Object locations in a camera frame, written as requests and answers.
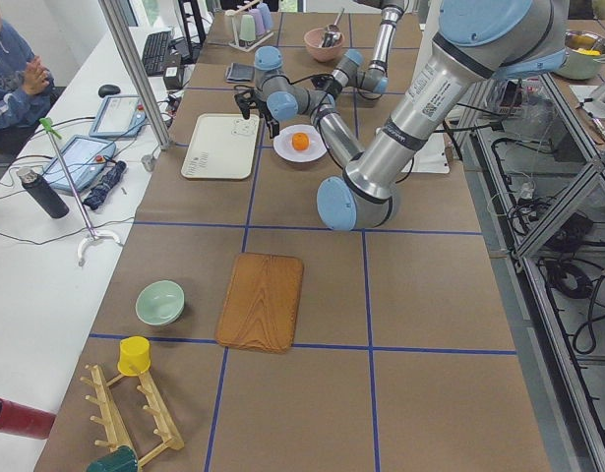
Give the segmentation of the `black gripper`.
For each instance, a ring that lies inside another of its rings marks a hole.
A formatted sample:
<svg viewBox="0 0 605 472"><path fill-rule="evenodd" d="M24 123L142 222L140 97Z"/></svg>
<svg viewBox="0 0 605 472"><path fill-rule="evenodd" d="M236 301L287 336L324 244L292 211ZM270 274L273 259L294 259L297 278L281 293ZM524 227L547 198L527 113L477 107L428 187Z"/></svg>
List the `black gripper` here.
<svg viewBox="0 0 605 472"><path fill-rule="evenodd" d="M323 91L331 96L339 96L342 92L342 84L331 74L313 75L311 83L315 90Z"/></svg>
<svg viewBox="0 0 605 472"><path fill-rule="evenodd" d="M251 88L249 91L248 106L250 109L257 110L259 117L264 119L270 138L274 139L277 137L280 132L280 123L273 117L267 102L259 97L259 94L255 88Z"/></svg>

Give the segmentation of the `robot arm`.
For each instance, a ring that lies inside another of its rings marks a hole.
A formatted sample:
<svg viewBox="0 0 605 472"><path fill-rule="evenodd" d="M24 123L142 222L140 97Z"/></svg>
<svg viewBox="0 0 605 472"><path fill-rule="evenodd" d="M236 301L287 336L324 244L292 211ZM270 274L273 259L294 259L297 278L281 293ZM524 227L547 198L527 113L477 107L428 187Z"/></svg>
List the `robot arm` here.
<svg viewBox="0 0 605 472"><path fill-rule="evenodd" d="M334 98L337 98L344 88L355 88L375 95L381 95L387 90L389 54L397 24L403 17L409 1L358 1L358 4L381 11L382 19L373 55L364 68L361 53L356 49L348 49L330 74L312 79L315 89L326 91Z"/></svg>
<svg viewBox="0 0 605 472"><path fill-rule="evenodd" d="M491 78L520 79L559 69L565 61L567 1L444 1L432 53L414 76L403 99L363 147L347 128L334 101L347 87L380 94L387 88L387 59L402 1L374 1L382 12L374 57L347 50L324 84L313 90L293 85L273 46L255 53L254 85L235 95L243 116L258 110L271 136L280 122L310 117L342 172L324 180L317 209L332 230L377 227L399 206L395 181L417 151L475 83Z"/></svg>

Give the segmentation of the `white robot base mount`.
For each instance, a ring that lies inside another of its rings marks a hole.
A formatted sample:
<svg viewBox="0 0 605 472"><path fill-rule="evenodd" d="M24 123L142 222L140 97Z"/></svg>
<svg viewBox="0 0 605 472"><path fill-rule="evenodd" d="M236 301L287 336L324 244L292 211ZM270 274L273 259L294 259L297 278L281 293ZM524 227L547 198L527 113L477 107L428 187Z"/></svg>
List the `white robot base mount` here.
<svg viewBox="0 0 605 472"><path fill-rule="evenodd" d="M438 130L431 135L426 145L415 153L402 172L406 173L409 170L426 174L448 174L450 172L443 130Z"/></svg>

